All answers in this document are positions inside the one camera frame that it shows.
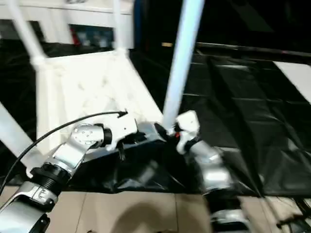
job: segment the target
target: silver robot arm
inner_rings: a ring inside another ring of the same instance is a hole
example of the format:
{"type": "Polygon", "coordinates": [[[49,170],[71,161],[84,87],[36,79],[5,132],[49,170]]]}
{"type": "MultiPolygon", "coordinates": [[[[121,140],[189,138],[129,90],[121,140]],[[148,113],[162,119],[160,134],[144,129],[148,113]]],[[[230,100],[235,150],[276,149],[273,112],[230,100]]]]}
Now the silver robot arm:
{"type": "Polygon", "coordinates": [[[50,151],[42,167],[34,168],[33,177],[0,208],[0,233],[43,233],[61,191],[67,186],[89,149],[114,150],[126,136],[136,133],[135,119],[126,114],[102,124],[75,127],[65,143],[50,151]]]}
{"type": "Polygon", "coordinates": [[[233,192],[233,182],[225,167],[223,153],[199,136],[200,124],[195,111],[179,115],[168,135],[174,138],[176,150],[194,168],[195,180],[208,203],[214,232],[248,233],[250,222],[233,192]]]}

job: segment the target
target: black plastic sheet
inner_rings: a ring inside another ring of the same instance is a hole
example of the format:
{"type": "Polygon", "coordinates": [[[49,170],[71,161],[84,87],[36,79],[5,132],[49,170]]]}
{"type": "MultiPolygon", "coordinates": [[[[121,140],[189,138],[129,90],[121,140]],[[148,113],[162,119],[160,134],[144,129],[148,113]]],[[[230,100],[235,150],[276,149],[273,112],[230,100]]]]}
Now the black plastic sheet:
{"type": "MultiPolygon", "coordinates": [[[[3,43],[0,100],[33,139],[35,73],[21,45],[3,43]],[[30,91],[21,96],[26,86],[30,91]]],[[[49,56],[96,51],[58,44],[44,49],[49,56]]],[[[131,60],[162,109],[171,56],[132,51],[131,60]]],[[[201,136],[224,150],[237,192],[310,197],[311,107],[291,82],[272,62],[201,55],[192,61],[180,112],[197,112],[201,136]]],[[[0,156],[1,179],[14,156],[3,146],[0,156]]],[[[23,166],[16,172],[23,173],[23,166]]],[[[124,161],[116,153],[82,164],[69,190],[197,193],[192,174],[183,156],[156,141],[126,150],[124,161]]]]}

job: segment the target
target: white tube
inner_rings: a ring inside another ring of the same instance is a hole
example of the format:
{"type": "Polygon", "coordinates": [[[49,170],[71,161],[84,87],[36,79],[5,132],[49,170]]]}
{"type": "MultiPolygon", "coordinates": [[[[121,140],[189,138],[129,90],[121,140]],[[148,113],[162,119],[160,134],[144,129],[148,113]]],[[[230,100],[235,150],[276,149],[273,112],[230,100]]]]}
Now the white tube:
{"type": "Polygon", "coordinates": [[[114,26],[114,38],[115,38],[115,50],[124,50],[124,40],[122,36],[122,30],[121,30],[121,6],[120,6],[120,1],[121,0],[113,0],[113,17],[115,21],[115,26],[114,26]]]}
{"type": "Polygon", "coordinates": [[[204,0],[184,0],[183,2],[163,110],[162,124],[166,129],[169,129],[176,121],[203,7],[204,0]]]}
{"type": "Polygon", "coordinates": [[[17,33],[22,39],[27,52],[31,57],[33,65],[38,64],[46,56],[35,36],[30,24],[23,18],[22,12],[16,2],[16,0],[6,0],[9,11],[13,17],[13,23],[16,27],[17,33]]]}
{"type": "MultiPolygon", "coordinates": [[[[0,102],[0,140],[4,145],[18,157],[25,150],[32,140],[17,124],[10,113],[0,102]]],[[[43,164],[44,157],[35,147],[24,156],[21,162],[27,168],[40,167],[43,164]]]]}

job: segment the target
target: tiled floor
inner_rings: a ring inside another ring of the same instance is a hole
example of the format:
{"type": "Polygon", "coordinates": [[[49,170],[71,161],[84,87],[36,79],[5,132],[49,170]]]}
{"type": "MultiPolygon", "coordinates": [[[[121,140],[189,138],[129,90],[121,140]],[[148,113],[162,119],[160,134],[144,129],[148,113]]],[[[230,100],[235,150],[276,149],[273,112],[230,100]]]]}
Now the tiled floor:
{"type": "MultiPolygon", "coordinates": [[[[2,205],[15,191],[7,187],[2,205]]],[[[281,232],[263,200],[241,198],[256,233],[281,232]]],[[[269,198],[281,218],[299,213],[288,199],[269,198]]],[[[63,192],[52,213],[48,233],[210,233],[209,215],[199,195],[123,192],[119,194],[63,192]]]]}

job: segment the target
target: white platform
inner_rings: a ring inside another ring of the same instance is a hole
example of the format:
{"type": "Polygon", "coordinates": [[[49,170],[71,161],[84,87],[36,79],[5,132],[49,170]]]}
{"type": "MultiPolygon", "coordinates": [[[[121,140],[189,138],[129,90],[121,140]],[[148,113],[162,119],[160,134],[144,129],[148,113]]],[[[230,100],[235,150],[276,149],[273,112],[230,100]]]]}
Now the white platform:
{"type": "MultiPolygon", "coordinates": [[[[161,122],[162,113],[125,54],[116,51],[46,59],[37,73],[37,136],[85,115],[128,111],[137,122],[161,122]]],[[[86,122],[102,122],[99,116],[86,122]]],[[[40,145],[45,153],[63,142],[72,127],[40,145]]]]}

